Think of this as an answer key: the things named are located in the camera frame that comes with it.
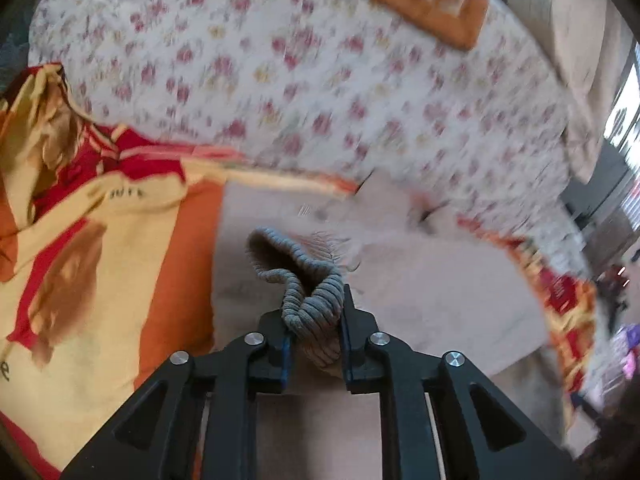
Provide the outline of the floral white bed sheet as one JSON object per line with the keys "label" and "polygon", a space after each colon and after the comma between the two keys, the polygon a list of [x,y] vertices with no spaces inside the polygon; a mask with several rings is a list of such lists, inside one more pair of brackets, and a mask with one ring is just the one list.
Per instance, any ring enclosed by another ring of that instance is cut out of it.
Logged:
{"label": "floral white bed sheet", "polygon": [[566,93],[499,0],[468,52],[370,0],[40,0],[28,60],[61,63],[104,124],[279,169],[384,170],[587,274],[560,200]]}

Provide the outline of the beige grey jacket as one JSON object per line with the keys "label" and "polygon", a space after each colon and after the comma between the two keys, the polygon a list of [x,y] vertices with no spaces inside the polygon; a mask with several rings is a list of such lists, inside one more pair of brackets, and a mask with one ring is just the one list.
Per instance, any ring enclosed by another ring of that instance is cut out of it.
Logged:
{"label": "beige grey jacket", "polygon": [[380,180],[338,202],[229,183],[216,239],[216,337],[277,310],[296,336],[282,396],[258,399],[262,479],[385,479],[380,399],[345,385],[344,293],[378,328],[430,356],[463,353],[490,380],[544,342],[537,300],[508,257],[408,228]]}

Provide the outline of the beige curtain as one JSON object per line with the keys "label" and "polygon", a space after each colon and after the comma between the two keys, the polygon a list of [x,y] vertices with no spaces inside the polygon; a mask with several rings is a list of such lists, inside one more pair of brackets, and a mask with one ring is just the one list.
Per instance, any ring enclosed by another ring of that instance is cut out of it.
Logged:
{"label": "beige curtain", "polygon": [[563,134],[573,176],[589,182],[632,44],[612,0],[506,0],[558,72],[570,99]]}

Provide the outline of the red orange plush blanket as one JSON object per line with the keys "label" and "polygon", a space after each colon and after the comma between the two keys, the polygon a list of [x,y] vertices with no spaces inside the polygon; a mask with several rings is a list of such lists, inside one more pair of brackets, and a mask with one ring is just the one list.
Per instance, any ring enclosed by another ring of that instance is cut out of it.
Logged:
{"label": "red orange plush blanket", "polygon": [[535,243],[457,214],[416,218],[416,196],[375,171],[355,183],[271,171],[228,148],[158,143],[93,122],[61,65],[31,67],[1,99],[1,443],[56,479],[174,350],[220,349],[214,263],[229,183],[344,202],[369,181],[405,201],[405,224],[505,254],[533,292],[564,393],[585,382],[596,290]]}

